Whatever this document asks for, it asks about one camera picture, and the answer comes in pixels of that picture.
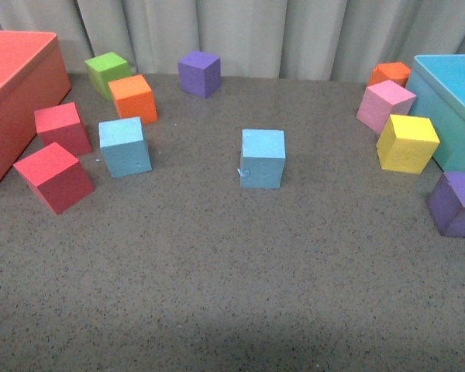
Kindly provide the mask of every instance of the yellow cube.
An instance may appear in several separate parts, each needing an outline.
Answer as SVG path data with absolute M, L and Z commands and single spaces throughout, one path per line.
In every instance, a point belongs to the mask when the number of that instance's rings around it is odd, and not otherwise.
M 390 115 L 377 141 L 381 168 L 421 173 L 439 145 L 430 119 Z

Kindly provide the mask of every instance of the foam block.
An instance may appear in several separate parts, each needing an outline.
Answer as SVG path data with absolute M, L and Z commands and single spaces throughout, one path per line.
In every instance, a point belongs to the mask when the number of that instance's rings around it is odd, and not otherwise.
M 410 67 L 402 62 L 390 62 L 388 64 L 378 64 L 370 74 L 367 86 L 381 83 L 382 81 L 391 80 L 403 88 L 410 76 Z
M 220 88 L 220 58 L 213 54 L 192 51 L 177 63 L 181 89 L 207 98 Z
M 55 33 L 0 30 L 0 180 L 36 135 L 34 111 L 70 89 Z
M 16 162 L 14 168 L 33 193 L 57 214 L 95 190 L 79 160 L 58 143 Z
M 157 121 L 152 88 L 143 75 L 110 81 L 108 86 L 121 119 L 139 116 L 142 124 Z
M 45 146 L 57 142 L 76 157 L 93 151 L 74 102 L 36 110 L 34 118 Z
M 131 67 L 124 58 L 110 52 L 84 62 L 93 88 L 106 99 L 112 99 L 109 82 L 131 76 Z
M 391 80 L 365 89 L 356 114 L 363 124 L 381 134 L 390 114 L 407 115 L 416 96 Z
M 285 161 L 284 131 L 243 129 L 242 188 L 279 188 Z
M 439 138 L 427 118 L 390 115 L 377 141 L 382 169 L 421 173 L 439 145 Z
M 465 238 L 465 172 L 445 172 L 427 206 L 441 235 Z
M 101 122 L 100 149 L 113 178 L 152 170 L 140 118 Z

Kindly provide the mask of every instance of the curtain fold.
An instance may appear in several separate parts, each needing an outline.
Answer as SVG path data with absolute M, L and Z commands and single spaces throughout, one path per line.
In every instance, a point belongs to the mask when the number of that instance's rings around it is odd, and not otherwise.
M 465 53 L 465 0 L 0 0 L 0 29 L 57 33 L 71 72 L 114 51 L 176 74 L 203 50 L 223 75 L 365 82 L 378 63 Z
M 197 0 L 200 47 L 224 75 L 278 78 L 286 0 Z

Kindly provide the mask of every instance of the light blue box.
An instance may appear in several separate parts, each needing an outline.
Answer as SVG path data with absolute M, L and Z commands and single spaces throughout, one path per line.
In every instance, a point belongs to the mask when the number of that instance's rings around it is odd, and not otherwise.
M 465 171 L 465 54 L 416 56 L 406 88 L 417 95 L 409 115 L 430 118 L 441 141 L 434 160 Z
M 279 188 L 285 161 L 284 131 L 243 129 L 242 188 Z
M 152 170 L 140 118 L 101 122 L 100 150 L 113 178 Z

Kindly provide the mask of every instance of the light blue cube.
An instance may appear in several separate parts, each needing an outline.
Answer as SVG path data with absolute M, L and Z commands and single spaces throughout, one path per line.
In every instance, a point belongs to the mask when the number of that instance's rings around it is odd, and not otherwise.
M 243 129 L 242 188 L 279 188 L 285 161 L 284 131 Z
M 100 150 L 113 178 L 152 170 L 140 118 L 101 122 Z

